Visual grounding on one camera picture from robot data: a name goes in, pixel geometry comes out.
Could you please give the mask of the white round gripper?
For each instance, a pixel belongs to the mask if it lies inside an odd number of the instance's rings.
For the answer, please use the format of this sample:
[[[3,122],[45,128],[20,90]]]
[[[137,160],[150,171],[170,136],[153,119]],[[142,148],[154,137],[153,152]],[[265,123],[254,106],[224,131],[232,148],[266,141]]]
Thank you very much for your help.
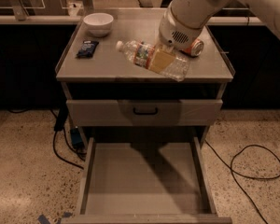
[[[175,14],[168,7],[161,17],[159,26],[159,40],[166,46],[176,49],[187,49],[200,35],[204,26],[204,17],[186,13]],[[149,70],[160,73],[175,60],[175,55],[163,49],[156,49]]]

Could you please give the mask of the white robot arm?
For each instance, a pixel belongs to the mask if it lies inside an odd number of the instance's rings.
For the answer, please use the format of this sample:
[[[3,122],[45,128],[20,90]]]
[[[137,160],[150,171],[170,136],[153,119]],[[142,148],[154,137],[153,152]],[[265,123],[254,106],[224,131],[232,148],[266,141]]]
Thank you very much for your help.
[[[185,50],[202,33],[210,18],[232,0],[172,0],[164,11],[156,43]],[[280,0],[236,0],[260,19],[280,40]]]

